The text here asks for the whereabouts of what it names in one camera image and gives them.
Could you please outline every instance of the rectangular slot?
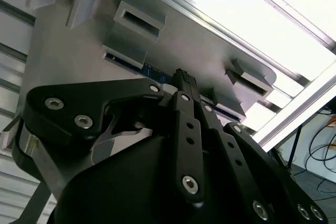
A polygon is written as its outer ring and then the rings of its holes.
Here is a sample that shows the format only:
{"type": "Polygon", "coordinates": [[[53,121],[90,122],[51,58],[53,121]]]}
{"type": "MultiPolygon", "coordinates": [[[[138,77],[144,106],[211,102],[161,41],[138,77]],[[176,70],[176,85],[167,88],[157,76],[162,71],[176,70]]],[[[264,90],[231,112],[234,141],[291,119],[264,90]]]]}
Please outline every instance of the rectangular slot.
{"type": "Polygon", "coordinates": [[[249,80],[246,80],[245,78],[241,77],[237,73],[232,72],[232,74],[237,79],[238,82],[240,82],[244,86],[248,87],[249,89],[252,89],[252,90],[256,91],[261,96],[263,96],[267,93],[266,90],[264,90],[261,87],[255,85],[254,83],[250,82],[249,80]]]}
{"type": "Polygon", "coordinates": [[[160,30],[156,28],[155,26],[152,26],[151,24],[147,23],[143,19],[135,16],[134,14],[130,12],[127,12],[126,10],[123,14],[123,18],[126,19],[128,22],[139,26],[140,28],[146,30],[147,32],[151,33],[156,38],[158,38],[160,30]]]}

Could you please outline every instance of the screw hole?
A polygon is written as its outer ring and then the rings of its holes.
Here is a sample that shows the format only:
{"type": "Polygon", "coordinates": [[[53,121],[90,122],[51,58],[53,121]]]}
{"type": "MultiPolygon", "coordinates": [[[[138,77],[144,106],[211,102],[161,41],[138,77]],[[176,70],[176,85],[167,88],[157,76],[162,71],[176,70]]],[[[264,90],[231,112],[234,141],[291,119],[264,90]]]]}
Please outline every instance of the screw hole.
{"type": "Polygon", "coordinates": [[[49,102],[49,104],[50,104],[51,106],[55,106],[55,107],[58,107],[58,106],[59,106],[59,102],[57,102],[57,101],[51,101],[51,102],[49,102]]]}
{"type": "Polygon", "coordinates": [[[191,123],[187,123],[187,126],[188,126],[189,129],[193,129],[194,128],[194,126],[191,123]]]}
{"type": "Polygon", "coordinates": [[[88,124],[89,123],[89,121],[87,119],[85,119],[85,118],[80,118],[78,121],[80,123],[83,123],[83,124],[88,124]]]}
{"type": "Polygon", "coordinates": [[[187,142],[189,144],[194,144],[195,143],[194,140],[192,140],[190,137],[187,137],[187,142]]]}
{"type": "Polygon", "coordinates": [[[243,165],[239,159],[236,159],[236,164],[239,165],[239,166],[243,165]]]}

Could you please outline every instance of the wire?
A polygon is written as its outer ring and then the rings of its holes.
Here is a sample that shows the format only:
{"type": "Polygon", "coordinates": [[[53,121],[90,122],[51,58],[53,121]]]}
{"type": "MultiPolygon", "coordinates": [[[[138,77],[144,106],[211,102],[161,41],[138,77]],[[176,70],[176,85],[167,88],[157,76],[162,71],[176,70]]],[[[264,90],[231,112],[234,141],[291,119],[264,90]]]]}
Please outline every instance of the wire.
{"type": "Polygon", "coordinates": [[[324,180],[321,181],[321,183],[319,183],[319,185],[317,186],[317,190],[320,192],[320,193],[323,193],[323,194],[336,194],[336,191],[322,191],[320,189],[320,186],[325,182],[327,181],[327,179],[325,178],[324,180]]]}
{"type": "Polygon", "coordinates": [[[328,159],[319,159],[319,158],[315,158],[315,157],[313,157],[312,155],[312,152],[311,152],[311,148],[312,148],[312,145],[313,145],[313,142],[314,142],[314,140],[316,139],[316,137],[317,137],[317,135],[323,130],[323,129],[325,129],[326,127],[328,127],[331,123],[333,123],[333,122],[336,122],[336,119],[335,120],[333,120],[333,121],[331,121],[331,122],[329,122],[329,123],[327,123],[325,126],[323,126],[315,135],[314,135],[314,137],[312,138],[312,140],[310,141],[310,144],[309,144],[309,155],[314,159],[314,160],[317,160],[317,161],[329,161],[329,160],[332,160],[332,159],[334,159],[334,158],[336,158],[336,155],[334,155],[334,156],[332,156],[332,157],[330,157],[330,158],[328,158],[328,159]]]}

